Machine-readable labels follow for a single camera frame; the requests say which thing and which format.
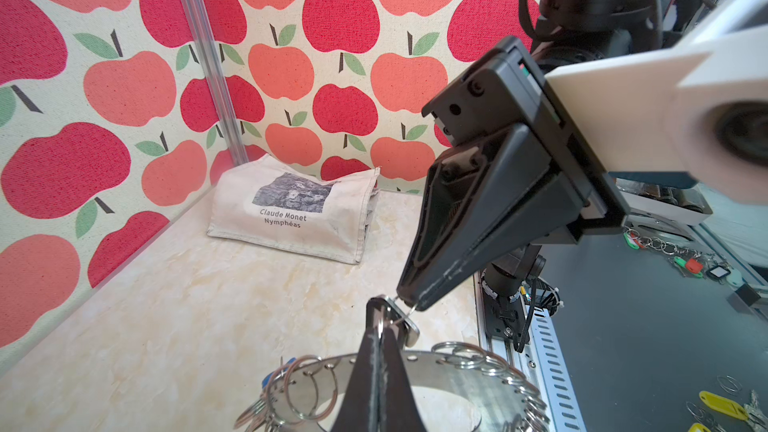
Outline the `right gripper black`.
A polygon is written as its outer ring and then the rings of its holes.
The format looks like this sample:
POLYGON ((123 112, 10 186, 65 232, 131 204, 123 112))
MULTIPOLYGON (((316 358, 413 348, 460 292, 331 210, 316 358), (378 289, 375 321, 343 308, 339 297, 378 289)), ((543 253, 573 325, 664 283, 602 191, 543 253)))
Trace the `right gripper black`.
POLYGON ((397 286, 416 310, 541 237, 622 229, 628 204, 519 39, 493 46, 421 114, 451 146, 429 168, 397 286))

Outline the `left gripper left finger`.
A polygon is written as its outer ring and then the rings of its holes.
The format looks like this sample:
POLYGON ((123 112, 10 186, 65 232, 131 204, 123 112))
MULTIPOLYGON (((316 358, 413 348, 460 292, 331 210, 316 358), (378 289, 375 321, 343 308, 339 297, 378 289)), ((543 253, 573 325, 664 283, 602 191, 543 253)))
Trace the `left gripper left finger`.
POLYGON ((381 321, 378 321, 363 335, 344 400, 331 428, 333 432, 379 429, 380 342, 381 321))

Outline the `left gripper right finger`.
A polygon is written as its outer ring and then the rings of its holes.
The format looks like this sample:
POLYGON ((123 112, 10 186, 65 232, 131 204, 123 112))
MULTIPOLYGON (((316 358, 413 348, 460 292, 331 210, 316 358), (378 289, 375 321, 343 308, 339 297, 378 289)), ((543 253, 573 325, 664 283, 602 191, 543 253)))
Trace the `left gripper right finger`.
POLYGON ((385 327, 379 343, 379 430, 425 432, 394 330, 385 327))

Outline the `metal disc with key rings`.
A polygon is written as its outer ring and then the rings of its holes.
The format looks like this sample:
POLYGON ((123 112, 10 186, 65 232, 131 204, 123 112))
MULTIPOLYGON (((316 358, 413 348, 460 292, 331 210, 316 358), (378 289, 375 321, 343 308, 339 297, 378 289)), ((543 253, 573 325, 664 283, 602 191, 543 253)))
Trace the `metal disc with key rings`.
POLYGON ((246 431, 549 431, 539 389, 505 359, 447 341, 295 358, 235 420, 246 431))

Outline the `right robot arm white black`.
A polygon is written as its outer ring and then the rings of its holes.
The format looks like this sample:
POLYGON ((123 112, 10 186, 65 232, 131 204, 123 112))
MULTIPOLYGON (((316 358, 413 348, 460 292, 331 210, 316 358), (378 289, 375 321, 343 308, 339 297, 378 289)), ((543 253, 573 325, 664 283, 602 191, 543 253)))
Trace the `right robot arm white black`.
POLYGON ((543 267, 545 243, 617 233, 629 208, 545 74, 668 48, 661 0, 541 0, 517 18, 531 39, 492 46, 424 107, 450 148, 429 168, 418 232, 397 293, 424 311, 476 272, 496 293, 517 348, 530 322, 517 291, 543 267))

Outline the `key bunch with coloured tags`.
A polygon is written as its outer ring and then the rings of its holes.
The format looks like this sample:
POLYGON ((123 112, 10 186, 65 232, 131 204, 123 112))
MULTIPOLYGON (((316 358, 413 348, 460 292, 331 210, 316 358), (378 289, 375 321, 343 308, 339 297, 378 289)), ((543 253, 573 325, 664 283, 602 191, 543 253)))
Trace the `key bunch with coloured tags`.
POLYGON ((718 283, 727 283, 734 289, 745 284, 741 272, 714 252, 678 245, 658 236, 643 235, 637 229, 627 226, 624 227, 623 237, 634 250, 647 250, 664 256, 686 277, 708 278, 718 283))

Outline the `key with yellow tag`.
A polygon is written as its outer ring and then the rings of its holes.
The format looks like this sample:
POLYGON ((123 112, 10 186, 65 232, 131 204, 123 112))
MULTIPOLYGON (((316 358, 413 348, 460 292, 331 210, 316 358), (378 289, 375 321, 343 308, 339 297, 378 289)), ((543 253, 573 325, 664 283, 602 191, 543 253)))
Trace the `key with yellow tag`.
POLYGON ((743 422, 752 431, 767 430, 767 417, 754 404, 741 405, 708 391, 701 391, 699 399, 700 405, 687 402, 686 409, 700 425, 702 431, 724 431, 724 427, 716 420, 713 412, 743 422))

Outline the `front aluminium rail frame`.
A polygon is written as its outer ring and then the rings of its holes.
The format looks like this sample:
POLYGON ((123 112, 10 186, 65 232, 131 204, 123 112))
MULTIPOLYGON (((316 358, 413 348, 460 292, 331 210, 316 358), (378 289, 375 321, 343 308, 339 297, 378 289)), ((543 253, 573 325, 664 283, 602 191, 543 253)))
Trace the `front aluminium rail frame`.
POLYGON ((489 315, 485 311, 486 294, 481 285, 481 273, 473 277, 479 344, 482 348, 505 358, 522 371, 541 392, 547 403, 549 431, 586 431, 564 355, 554 325, 546 309, 535 308, 529 327, 529 342, 522 352, 516 352, 510 339, 488 333, 489 315))

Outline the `right aluminium corner post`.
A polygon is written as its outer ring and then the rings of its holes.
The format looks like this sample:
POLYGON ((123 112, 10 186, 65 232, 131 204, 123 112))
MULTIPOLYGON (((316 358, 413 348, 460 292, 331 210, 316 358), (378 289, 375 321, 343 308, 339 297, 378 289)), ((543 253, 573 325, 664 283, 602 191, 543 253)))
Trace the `right aluminium corner post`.
POLYGON ((223 73, 217 43, 204 0, 180 0, 190 27, 198 59, 211 93, 212 101, 223 129, 223 138, 235 166, 248 162, 247 151, 238 129, 234 105, 223 73))

